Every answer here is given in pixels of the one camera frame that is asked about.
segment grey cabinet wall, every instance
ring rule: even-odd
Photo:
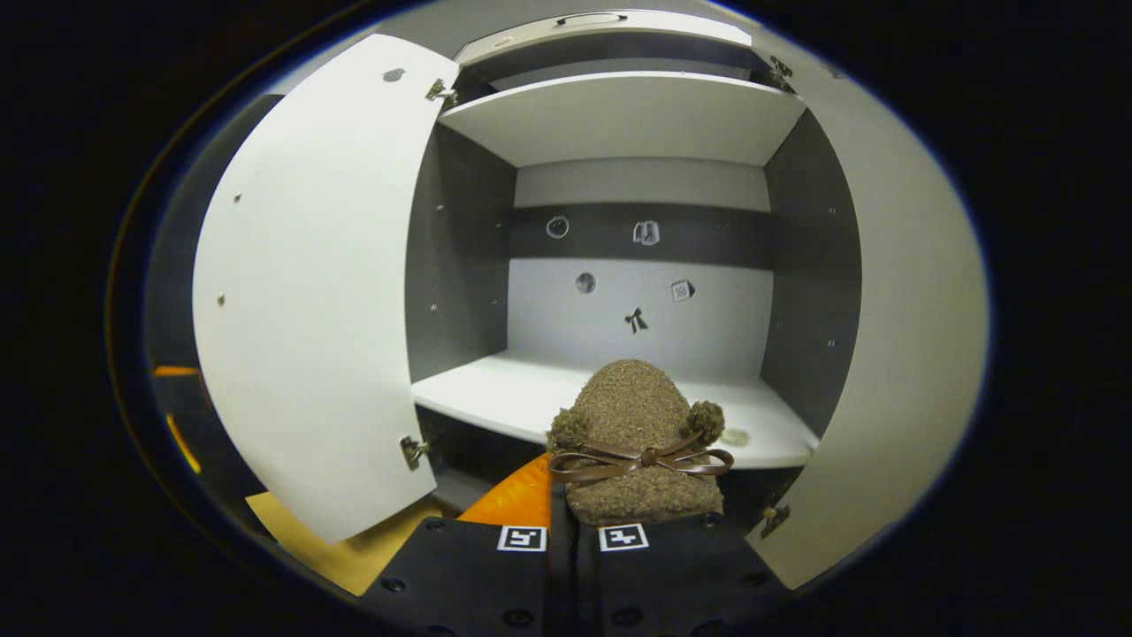
[[[857,339],[857,216],[833,146],[809,111],[765,173],[777,227],[762,378],[821,437],[841,397]]]
[[[507,347],[505,214],[516,170],[443,126],[432,129],[409,222],[405,330],[410,379]]]

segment pom pom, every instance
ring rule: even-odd
[[[590,437],[590,423],[575,410],[559,410],[550,432],[547,433],[547,449],[577,449]]]
[[[700,441],[705,446],[719,440],[723,433],[723,410],[714,403],[697,402],[688,412],[689,433],[702,432]]]

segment bottom shelf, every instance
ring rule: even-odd
[[[558,411],[574,404],[591,375],[501,353],[413,384],[413,398],[421,407],[543,445]],[[714,446],[735,456],[737,470],[799,467],[817,448],[817,437],[760,379],[726,384],[674,380],[689,403],[719,404],[727,428],[747,434],[743,446]]]

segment brown ribbon bow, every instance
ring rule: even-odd
[[[731,465],[735,464],[735,458],[722,449],[696,451],[694,454],[685,454],[681,456],[681,453],[685,453],[685,449],[687,449],[688,446],[700,440],[700,433],[701,432],[696,432],[695,434],[663,449],[650,447],[644,451],[634,451],[632,449],[606,445],[604,442],[588,440],[582,444],[582,447],[584,449],[595,451],[600,454],[600,456],[574,451],[559,454],[550,459],[550,463],[547,464],[547,468],[550,471],[550,477],[555,482],[585,482],[591,480],[624,476],[628,473],[644,467],[651,467],[653,465],[659,465],[674,472],[685,474],[709,476],[726,474],[728,470],[731,468]],[[700,465],[692,462],[694,458],[700,458],[702,456],[719,458],[723,462],[723,464]],[[563,470],[563,464],[569,460],[597,460],[602,464],[597,467]]]

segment white shelf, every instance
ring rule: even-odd
[[[516,167],[627,156],[762,166],[805,110],[789,93],[740,79],[618,71],[501,91],[438,121]]]
[[[522,361],[505,352],[413,384],[413,398],[422,407],[486,430],[544,445],[558,411],[574,405],[591,375]],[[677,379],[676,385],[688,403],[719,404],[727,428],[747,433],[743,447],[714,446],[735,456],[735,468],[797,467],[817,448],[813,432],[758,379],[727,384]]]

